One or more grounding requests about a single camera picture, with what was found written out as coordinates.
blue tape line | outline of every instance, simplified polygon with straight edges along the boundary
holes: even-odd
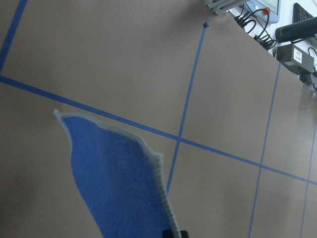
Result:
[[[272,95],[272,100],[271,100],[271,106],[270,106],[269,113],[268,113],[268,119],[267,119],[267,125],[266,125],[265,137],[264,137],[264,143],[263,143],[263,150],[262,150],[262,155],[261,155],[261,163],[260,163],[261,166],[260,166],[260,169],[259,169],[257,186],[256,186],[256,193],[255,193],[254,201],[253,201],[253,207],[252,207],[252,214],[251,214],[251,221],[250,221],[248,238],[251,238],[251,235],[252,235],[254,214],[255,214],[257,200],[258,200],[258,192],[259,192],[259,187],[260,187],[262,165],[263,165],[265,149],[266,149],[267,135],[268,135],[269,125],[270,125],[271,116],[272,116],[272,110],[273,110],[273,105],[274,105],[274,99],[275,99],[276,87],[277,87],[277,81],[278,81],[278,78],[279,78],[280,69],[281,69],[281,63],[278,64],[278,69],[277,69],[277,74],[276,74],[276,79],[275,79],[275,85],[274,85],[274,90],[273,90],[273,95]]]
[[[199,144],[199,143],[197,143],[197,142],[193,142],[193,141],[184,139],[184,138],[182,138],[182,139],[180,140],[180,142],[185,143],[185,144],[188,144],[188,145],[192,145],[192,146],[195,146],[195,147],[198,147],[198,148],[201,148],[201,149],[203,149],[203,150],[208,150],[208,151],[210,151],[210,152],[213,152],[213,153],[216,153],[216,154],[219,154],[219,155],[223,155],[223,156],[225,156],[225,157],[229,157],[229,158],[231,158],[231,159],[238,160],[238,161],[241,161],[241,162],[250,164],[250,165],[254,165],[254,166],[257,166],[257,167],[260,166],[259,163],[253,162],[253,161],[251,161],[251,160],[246,160],[246,159],[243,159],[243,158],[241,158],[241,157],[239,157],[239,156],[235,156],[235,155],[232,155],[232,154],[229,154],[229,153],[226,153],[226,152],[223,152],[223,151],[220,151],[220,150],[217,150],[217,149],[208,147],[208,146],[206,146],[206,145],[202,145],[202,144]]]
[[[300,236],[299,236],[300,238],[302,238],[302,235],[303,235],[303,228],[304,228],[304,222],[305,222],[306,203],[307,203],[307,194],[308,194],[308,184],[309,184],[309,179],[311,177],[311,167],[312,167],[312,161],[313,161],[313,155],[314,155],[316,130],[317,130],[317,125],[315,126],[314,137],[313,137],[313,145],[312,145],[312,152],[311,152],[311,161],[309,163],[308,181],[307,181],[307,184],[306,184],[306,192],[305,192],[305,202],[304,202],[304,209],[303,209],[302,225],[301,225],[301,232],[300,232]]]
[[[172,178],[173,178],[173,173],[174,173],[174,169],[175,169],[176,159],[177,159],[177,155],[178,155],[179,143],[180,143],[180,139],[182,138],[182,134],[183,134],[183,128],[184,128],[184,124],[185,124],[185,118],[186,118],[186,114],[187,114],[189,99],[190,99],[190,95],[191,95],[191,92],[192,92],[193,83],[194,83],[194,79],[195,79],[195,74],[196,74],[196,71],[197,71],[198,61],[199,61],[200,53],[201,53],[201,50],[202,50],[202,46],[203,46],[204,37],[205,37],[205,33],[206,33],[207,27],[209,27],[209,24],[208,24],[208,22],[205,22],[204,23],[204,27],[203,27],[203,31],[202,31],[202,35],[200,37],[197,53],[196,53],[196,58],[195,58],[194,66],[193,66],[192,75],[191,75],[190,82],[189,82],[189,87],[188,87],[188,91],[187,91],[185,106],[184,106],[184,110],[183,110],[182,121],[181,121],[181,124],[180,124],[180,127],[179,127],[177,142],[176,142],[176,146],[175,146],[175,152],[174,152],[174,156],[173,156],[173,161],[172,161],[172,165],[171,165],[171,168],[170,168],[170,171],[169,171],[168,182],[167,182],[167,186],[166,186],[167,194],[169,193],[170,185],[171,185]]]
[[[49,99],[52,99],[54,101],[58,101],[58,102],[61,102],[61,103],[64,103],[64,104],[67,104],[67,105],[70,105],[70,106],[73,106],[76,108],[80,108],[82,110],[85,110],[85,111],[88,111],[91,113],[95,113],[95,114],[98,114],[100,116],[110,118],[110,119],[125,123],[127,125],[131,125],[131,126],[134,126],[134,127],[137,127],[137,128],[140,128],[140,129],[143,129],[143,130],[146,130],[146,131],[149,131],[149,132],[152,132],[152,133],[155,133],[155,134],[158,134],[158,135],[170,138],[170,139],[173,139],[173,140],[177,140],[177,138],[178,138],[176,135],[172,135],[172,134],[169,134],[167,132],[157,130],[157,129],[154,129],[152,127],[140,124],[138,122],[128,120],[126,118],[123,118],[123,117],[120,117],[120,116],[117,116],[117,115],[114,115],[111,113],[107,113],[105,111],[90,107],[90,106],[82,104],[82,103],[78,103],[78,102],[73,101],[71,99],[61,97],[61,96],[53,94],[53,93],[49,93],[49,92],[44,91],[42,89],[38,89],[38,88],[29,86],[29,85],[24,84],[24,83],[20,83],[18,81],[15,81],[15,80],[3,77],[3,76],[0,76],[0,82],[11,85],[11,86],[19,88],[19,89],[23,89],[25,91],[28,91],[28,92],[31,92],[31,93],[34,93],[34,94],[37,94],[37,95],[40,95],[40,96],[43,96],[46,98],[49,98]]]
[[[269,171],[278,173],[278,174],[280,174],[280,175],[285,175],[285,176],[288,176],[288,177],[293,178],[293,179],[297,179],[297,180],[304,181],[304,182],[307,182],[307,181],[308,181],[308,180],[305,179],[305,178],[302,178],[302,177],[299,177],[299,176],[296,176],[296,175],[292,175],[292,174],[286,173],[286,172],[284,172],[284,171],[271,168],[271,167],[269,167],[269,166],[261,165],[260,167],[261,167],[262,169],[269,170]]]
[[[15,14],[13,16],[13,20],[11,22],[8,33],[5,37],[3,46],[0,51],[0,73],[2,72],[6,56],[9,52],[13,37],[15,35],[16,29],[18,28],[26,3],[27,0],[20,0],[18,7],[15,11]]]
[[[52,99],[54,101],[58,101],[58,102],[61,102],[61,103],[64,103],[64,104],[67,104],[67,105],[70,105],[70,106],[73,106],[73,107],[76,107],[76,108],[79,108],[79,109],[82,109],[82,110],[85,110],[85,111],[88,111],[88,112],[91,112],[91,113],[98,114],[100,116],[103,116],[103,117],[106,117],[106,118],[109,118],[109,119],[112,119],[112,120],[116,120],[118,122],[122,122],[124,124],[132,125],[134,127],[137,127],[137,128],[142,129],[142,130],[145,130],[145,131],[148,131],[148,132],[152,132],[152,133],[155,133],[155,134],[170,138],[172,140],[178,140],[178,136],[166,133],[164,131],[157,130],[155,128],[151,128],[149,126],[146,126],[146,125],[143,125],[143,124],[140,124],[140,123],[137,123],[137,122],[134,122],[134,121],[119,117],[119,116],[116,116],[116,115],[111,114],[111,113],[107,113],[107,112],[101,111],[99,109],[95,109],[95,108],[87,106],[85,104],[78,103],[78,102],[73,101],[71,99],[68,99],[68,98],[53,94],[53,93],[49,93],[49,92],[44,91],[42,89],[38,89],[38,88],[29,86],[29,85],[24,84],[24,83],[20,83],[18,81],[15,81],[15,80],[3,77],[3,76],[0,76],[0,82],[3,83],[3,84],[6,84],[6,85],[10,85],[12,87],[18,88],[18,89],[22,89],[24,91],[28,91],[30,93],[34,93],[36,95],[39,95],[39,96],[42,96],[42,97],[45,97],[45,98],[48,98],[48,99]],[[247,164],[250,164],[250,165],[253,165],[253,166],[257,166],[257,167],[265,169],[265,170],[270,170],[272,172],[275,172],[275,173],[278,173],[278,174],[281,174],[281,175],[285,175],[285,176],[288,176],[288,177],[291,177],[291,178],[294,178],[294,179],[298,179],[298,180],[301,180],[301,181],[308,182],[308,183],[313,184],[313,185],[317,185],[317,182],[310,181],[310,180],[307,180],[305,178],[301,178],[301,177],[298,177],[298,176],[295,176],[295,175],[292,175],[292,174],[289,174],[289,173],[286,173],[286,172],[283,172],[281,170],[277,170],[277,169],[274,169],[274,168],[271,168],[271,167],[268,167],[268,166],[265,166],[265,165],[261,165],[259,163],[256,163],[256,162],[253,162],[253,161],[250,161],[250,160],[246,160],[244,158],[241,158],[241,157],[238,157],[238,156],[223,152],[221,150],[217,150],[217,149],[208,147],[206,145],[199,144],[199,143],[194,142],[194,141],[190,141],[190,140],[181,138],[180,142],[188,144],[188,145],[192,145],[194,147],[201,148],[203,150],[207,150],[207,151],[219,154],[219,155],[223,155],[225,157],[228,157],[228,158],[231,158],[231,159],[234,159],[234,160],[238,160],[238,161],[241,161],[243,163],[247,163]]]

black box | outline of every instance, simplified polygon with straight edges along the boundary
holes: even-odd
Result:
[[[314,58],[293,44],[277,47],[276,59],[297,75],[314,70]]]

red button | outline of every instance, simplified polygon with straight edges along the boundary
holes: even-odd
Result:
[[[268,14],[271,13],[271,9],[269,9],[269,7],[266,7],[265,9],[266,9],[267,11],[262,11],[262,15],[263,15],[263,16],[266,16],[266,15],[268,15]]]

blue fabric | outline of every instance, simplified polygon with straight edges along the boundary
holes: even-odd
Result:
[[[163,230],[179,236],[162,190],[160,154],[120,128],[55,114],[71,140],[76,185],[105,238],[161,238]]]

black cylinder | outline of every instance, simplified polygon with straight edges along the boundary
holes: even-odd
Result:
[[[317,17],[299,21],[276,29],[275,37],[279,43],[313,37],[317,33]]]

